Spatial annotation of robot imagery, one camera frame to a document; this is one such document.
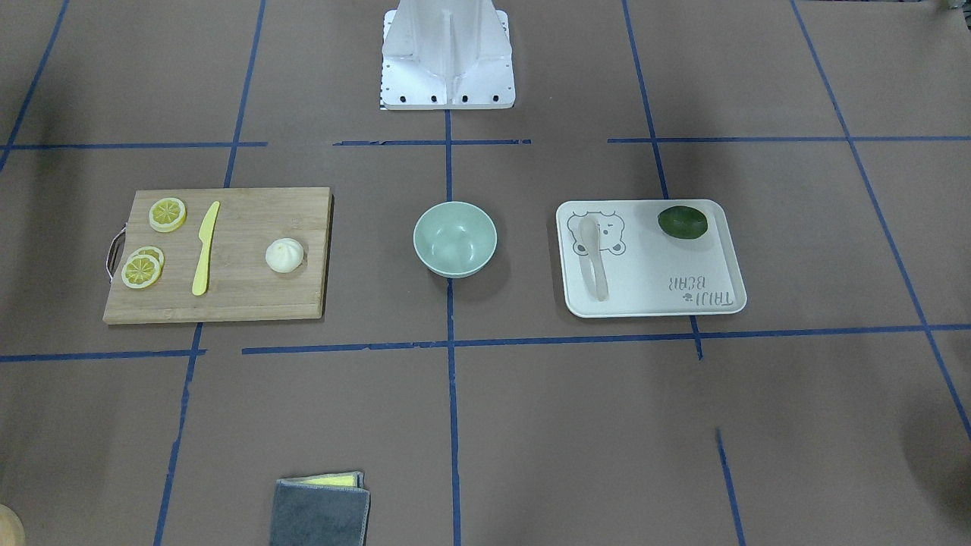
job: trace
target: cartoon bear face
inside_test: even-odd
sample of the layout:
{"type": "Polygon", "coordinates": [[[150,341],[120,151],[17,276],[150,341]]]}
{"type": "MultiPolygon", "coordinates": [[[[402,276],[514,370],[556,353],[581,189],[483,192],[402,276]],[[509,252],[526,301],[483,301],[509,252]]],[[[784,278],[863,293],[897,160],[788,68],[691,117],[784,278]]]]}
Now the cartoon bear face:
{"type": "Polygon", "coordinates": [[[566,221],[566,227],[573,235],[573,252],[579,256],[589,254],[589,249],[585,248],[580,242],[580,220],[590,216],[600,229],[600,248],[601,251],[609,251],[614,256],[620,256],[627,250],[627,245],[623,242],[623,218],[617,213],[605,215],[601,212],[588,212],[583,215],[574,214],[566,221]]]}

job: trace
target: wooden object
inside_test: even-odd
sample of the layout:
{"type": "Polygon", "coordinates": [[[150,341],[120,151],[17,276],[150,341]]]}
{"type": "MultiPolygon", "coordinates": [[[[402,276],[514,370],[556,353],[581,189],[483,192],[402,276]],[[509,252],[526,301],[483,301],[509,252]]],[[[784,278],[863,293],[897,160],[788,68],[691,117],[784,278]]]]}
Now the wooden object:
{"type": "Polygon", "coordinates": [[[105,306],[108,324],[198,323],[319,319],[330,241],[330,188],[152,189],[135,193],[115,281],[105,306]],[[149,226],[149,208],[162,197],[185,203],[185,223],[171,233],[149,226]],[[210,262],[209,289],[192,295],[202,243],[199,226],[221,203],[210,262]],[[266,248],[281,237],[304,247],[290,273],[266,264],[266,248]],[[133,290],[121,281],[128,255],[146,245],[165,253],[154,285],[133,290]]]}

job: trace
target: plastic spoon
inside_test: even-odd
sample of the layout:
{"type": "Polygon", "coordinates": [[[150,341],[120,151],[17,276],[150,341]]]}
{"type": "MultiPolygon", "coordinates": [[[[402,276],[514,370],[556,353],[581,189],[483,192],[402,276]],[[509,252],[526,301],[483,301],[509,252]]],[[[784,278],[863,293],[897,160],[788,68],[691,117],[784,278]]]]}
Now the plastic spoon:
{"type": "Polygon", "coordinates": [[[597,301],[603,301],[607,299],[607,272],[604,271],[604,261],[600,255],[600,226],[593,218],[580,220],[580,241],[593,262],[593,287],[597,301]]]}

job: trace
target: white tray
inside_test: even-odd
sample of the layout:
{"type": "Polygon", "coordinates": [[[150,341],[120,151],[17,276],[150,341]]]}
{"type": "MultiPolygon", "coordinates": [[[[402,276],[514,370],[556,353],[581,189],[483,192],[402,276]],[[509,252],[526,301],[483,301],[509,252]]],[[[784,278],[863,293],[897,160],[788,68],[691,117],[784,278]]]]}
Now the white tray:
{"type": "Polygon", "coordinates": [[[556,233],[566,306],[578,317],[727,315],[748,302],[725,212],[715,201],[567,201],[556,210],[556,233]],[[708,231],[692,240],[661,231],[657,215],[675,205],[704,213],[708,231]],[[593,266],[578,242],[580,218],[588,214],[601,229],[604,301],[597,301],[593,266]]]}

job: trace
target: knife handle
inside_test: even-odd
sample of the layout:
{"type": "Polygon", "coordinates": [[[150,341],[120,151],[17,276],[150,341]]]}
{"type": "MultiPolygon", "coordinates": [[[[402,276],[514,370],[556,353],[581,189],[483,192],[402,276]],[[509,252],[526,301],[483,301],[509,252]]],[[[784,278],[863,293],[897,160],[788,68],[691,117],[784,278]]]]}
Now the knife handle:
{"type": "Polygon", "coordinates": [[[192,294],[202,295],[209,287],[209,250],[212,243],[203,243],[199,253],[199,264],[195,266],[195,278],[192,279],[192,294]]]}

